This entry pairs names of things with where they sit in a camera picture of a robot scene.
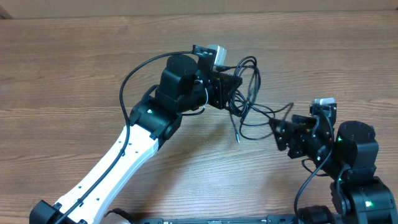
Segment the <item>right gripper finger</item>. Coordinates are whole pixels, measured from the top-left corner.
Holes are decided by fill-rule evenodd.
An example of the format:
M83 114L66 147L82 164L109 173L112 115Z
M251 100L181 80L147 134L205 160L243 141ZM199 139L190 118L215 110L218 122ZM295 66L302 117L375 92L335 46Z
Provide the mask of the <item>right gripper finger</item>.
M297 125L281 119L271 118L269 120L269 126L274 134L278 150L286 150L294 138Z
M313 129L316 125L316 119L294 114L292 116L292 124L294 129Z

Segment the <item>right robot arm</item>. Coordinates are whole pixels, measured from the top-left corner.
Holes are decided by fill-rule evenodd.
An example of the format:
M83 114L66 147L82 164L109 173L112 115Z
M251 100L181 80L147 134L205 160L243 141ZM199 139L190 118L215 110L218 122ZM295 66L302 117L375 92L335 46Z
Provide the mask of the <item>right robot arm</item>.
M294 222L397 223L394 196L375 175L379 144L374 128L360 121L345 121L335 131L336 109L336 103L312 103L309 117L295 114L291 121L269 120L280 151L315 164L298 196L320 170L333 180L331 201L336 212L325 205L299 208L294 202Z

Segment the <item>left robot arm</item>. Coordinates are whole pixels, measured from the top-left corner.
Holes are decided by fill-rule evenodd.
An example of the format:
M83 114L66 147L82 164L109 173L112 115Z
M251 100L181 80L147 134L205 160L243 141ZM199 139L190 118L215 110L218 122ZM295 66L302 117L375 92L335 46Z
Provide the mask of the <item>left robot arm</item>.
M198 60L190 52L166 54L160 83L150 87L130 113L111 149L86 177L53 205L41 200L30 223L99 223L132 175L153 157L180 127L207 105L224 109L242 79L224 74L224 51L205 50Z

